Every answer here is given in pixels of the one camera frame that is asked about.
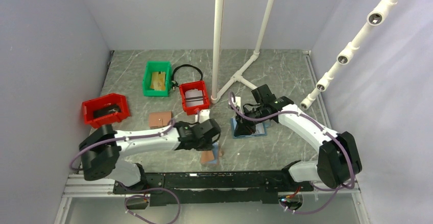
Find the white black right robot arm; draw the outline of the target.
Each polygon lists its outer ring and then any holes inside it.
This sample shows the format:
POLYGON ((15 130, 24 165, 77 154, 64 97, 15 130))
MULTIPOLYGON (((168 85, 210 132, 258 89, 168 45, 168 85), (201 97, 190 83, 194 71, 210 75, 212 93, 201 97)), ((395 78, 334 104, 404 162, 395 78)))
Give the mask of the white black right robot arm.
POLYGON ((293 191, 301 182, 321 182, 330 189, 354 188, 362 163, 351 133, 319 123, 288 97, 277 97, 268 85, 257 87, 252 94, 256 103, 249 110, 237 105, 239 99, 233 92, 228 93, 229 106, 236 113, 235 136, 251 135, 257 124, 272 120, 295 132, 318 153, 316 160, 298 160, 284 168, 284 189, 293 191))

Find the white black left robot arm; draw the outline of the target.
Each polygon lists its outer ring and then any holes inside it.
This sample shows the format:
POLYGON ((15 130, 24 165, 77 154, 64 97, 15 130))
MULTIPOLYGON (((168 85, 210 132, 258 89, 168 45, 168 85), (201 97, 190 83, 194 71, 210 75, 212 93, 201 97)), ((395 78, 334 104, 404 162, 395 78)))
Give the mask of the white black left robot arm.
POLYGON ((103 125, 79 144, 77 156, 86 181, 113 179, 133 193, 141 193, 147 186, 144 169, 138 163, 125 161, 125 157, 153 151, 210 151, 220 134, 214 119, 195 123, 172 120, 166 127, 142 131, 114 130, 112 125, 103 125))

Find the blue card holder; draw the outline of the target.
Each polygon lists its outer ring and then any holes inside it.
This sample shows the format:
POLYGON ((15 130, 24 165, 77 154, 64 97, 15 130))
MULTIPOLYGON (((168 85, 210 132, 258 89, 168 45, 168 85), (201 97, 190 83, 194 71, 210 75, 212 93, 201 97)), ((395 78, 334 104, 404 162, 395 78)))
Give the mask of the blue card holder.
MULTIPOLYGON (((259 137, 259 136, 251 136, 251 134, 253 134, 255 132, 255 125, 253 127, 248 126, 248 128, 249 128, 249 135, 242 136, 242 137, 234 137, 233 131, 234 131, 234 126, 235 126, 235 118, 231 118, 230 119, 230 124, 231 124, 232 137, 234 139, 242 139, 242 138, 249 138, 249 137, 259 137)), ((267 135, 267 128, 266 128, 266 126, 264 124, 264 135, 263 136, 266 136, 266 135, 267 135)))

